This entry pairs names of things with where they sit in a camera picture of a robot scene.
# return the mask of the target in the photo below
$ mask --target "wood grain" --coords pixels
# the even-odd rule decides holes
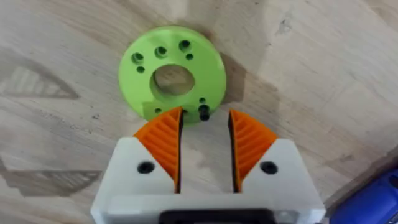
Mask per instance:
[[[2,223],[93,223],[100,181],[71,174],[102,173],[115,142],[145,123],[119,92],[119,60],[138,36],[170,24],[205,34],[228,72],[221,108],[184,129],[183,193],[231,192],[229,108],[293,139],[330,208],[396,161],[395,0],[0,5]]]

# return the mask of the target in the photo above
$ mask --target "orange ribbed finger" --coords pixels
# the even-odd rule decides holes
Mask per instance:
[[[229,111],[229,133],[233,161],[234,192],[278,136],[254,118],[237,110]]]
[[[175,193],[180,193],[180,140],[182,107],[162,113],[134,135],[171,176]]]

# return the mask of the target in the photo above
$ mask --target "green disc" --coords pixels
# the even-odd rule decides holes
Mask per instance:
[[[162,92],[154,80],[164,65],[179,65],[193,76],[193,88],[183,95]],[[210,113],[220,105],[226,89],[226,74],[220,54],[200,33],[184,27],[167,26],[140,36],[123,55],[119,84],[129,105],[144,119],[182,106],[184,122],[200,121],[199,107]]]

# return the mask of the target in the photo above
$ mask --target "blue object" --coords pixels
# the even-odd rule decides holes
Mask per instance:
[[[398,170],[382,175],[341,204],[330,224],[398,224]]]

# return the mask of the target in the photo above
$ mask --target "center hole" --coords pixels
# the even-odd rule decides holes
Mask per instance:
[[[154,80],[162,93],[182,95],[188,93],[195,85],[193,75],[179,65],[164,65],[154,73]]]

